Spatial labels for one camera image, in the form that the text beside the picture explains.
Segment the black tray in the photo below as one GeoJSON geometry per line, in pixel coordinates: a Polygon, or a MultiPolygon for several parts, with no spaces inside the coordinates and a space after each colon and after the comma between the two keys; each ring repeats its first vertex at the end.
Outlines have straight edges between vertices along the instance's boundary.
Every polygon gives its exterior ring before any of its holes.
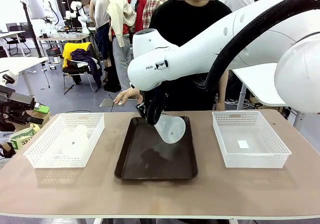
{"type": "Polygon", "coordinates": [[[188,180],[198,174],[190,119],[185,134],[175,144],[165,143],[154,126],[133,118],[124,140],[115,177],[122,180],[188,180]]]}

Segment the red shirt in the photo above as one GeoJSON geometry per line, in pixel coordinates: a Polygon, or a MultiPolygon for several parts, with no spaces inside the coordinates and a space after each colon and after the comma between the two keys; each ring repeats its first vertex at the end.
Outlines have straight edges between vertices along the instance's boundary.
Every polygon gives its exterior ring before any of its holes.
{"type": "Polygon", "coordinates": [[[126,24],[123,25],[123,32],[122,33],[124,35],[129,33],[129,26],[128,25],[126,25],[126,24]]]}
{"type": "Polygon", "coordinates": [[[137,0],[138,2],[138,9],[136,11],[136,22],[135,22],[135,30],[134,32],[138,32],[144,29],[144,25],[142,22],[142,16],[144,14],[144,7],[146,6],[147,0],[137,0]]]}

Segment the white table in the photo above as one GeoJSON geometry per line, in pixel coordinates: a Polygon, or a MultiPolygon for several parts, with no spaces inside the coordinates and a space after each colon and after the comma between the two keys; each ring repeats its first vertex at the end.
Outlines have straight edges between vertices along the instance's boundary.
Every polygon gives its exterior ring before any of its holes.
{"type": "Polygon", "coordinates": [[[34,97],[35,94],[32,90],[28,74],[26,69],[45,62],[48,60],[48,57],[14,57],[14,58],[0,58],[0,72],[10,70],[16,73],[22,73],[24,82],[28,89],[29,95],[34,97]]]}
{"type": "MultiPolygon", "coordinates": [[[[256,65],[233,70],[242,81],[237,110],[242,110],[247,88],[254,94],[260,103],[266,106],[288,106],[277,93],[275,84],[275,70],[277,63],[256,65]]],[[[300,130],[305,114],[297,111],[294,127],[300,130]]]]}
{"type": "Polygon", "coordinates": [[[7,48],[6,48],[5,38],[9,38],[9,37],[12,37],[12,36],[15,36],[15,37],[16,37],[16,39],[17,39],[18,42],[19,42],[19,46],[20,46],[22,55],[23,55],[24,57],[26,56],[26,55],[25,55],[25,52],[24,52],[24,49],[22,48],[22,44],[21,44],[21,42],[20,42],[19,36],[18,36],[18,34],[21,34],[21,33],[24,33],[24,32],[25,32],[25,31],[11,31],[11,32],[8,32],[8,33],[2,33],[2,34],[0,34],[0,42],[1,42],[1,44],[2,44],[2,46],[3,46],[3,48],[4,48],[4,51],[5,51],[5,53],[6,53],[6,55],[7,55],[8,57],[11,57],[11,56],[10,56],[10,54],[9,54],[7,48]]]}

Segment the yellow jacket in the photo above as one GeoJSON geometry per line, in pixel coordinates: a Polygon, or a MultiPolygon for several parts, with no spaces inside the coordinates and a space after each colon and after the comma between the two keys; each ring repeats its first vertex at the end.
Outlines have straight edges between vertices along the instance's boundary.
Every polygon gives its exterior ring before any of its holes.
{"type": "Polygon", "coordinates": [[[67,60],[71,61],[71,52],[77,50],[77,49],[83,49],[83,50],[88,50],[88,47],[91,43],[87,42],[87,43],[81,43],[81,44],[74,44],[74,43],[66,43],[65,48],[63,49],[63,54],[62,57],[64,57],[64,61],[63,61],[63,67],[65,68],[67,67],[67,60]]]}

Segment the white mesh basket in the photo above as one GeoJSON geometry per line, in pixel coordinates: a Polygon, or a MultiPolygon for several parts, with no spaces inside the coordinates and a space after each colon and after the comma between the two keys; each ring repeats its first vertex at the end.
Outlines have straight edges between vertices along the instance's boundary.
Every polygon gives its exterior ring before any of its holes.
{"type": "Polygon", "coordinates": [[[103,130],[103,113],[74,113],[61,114],[44,133],[24,153],[34,168],[71,168],[85,167],[103,130]],[[87,128],[87,145],[81,146],[74,153],[59,153],[55,150],[55,140],[67,129],[72,132],[78,125],[85,125],[87,128]]]}
{"type": "Polygon", "coordinates": [[[259,111],[212,115],[226,167],[283,168],[291,152],[259,111]]]}

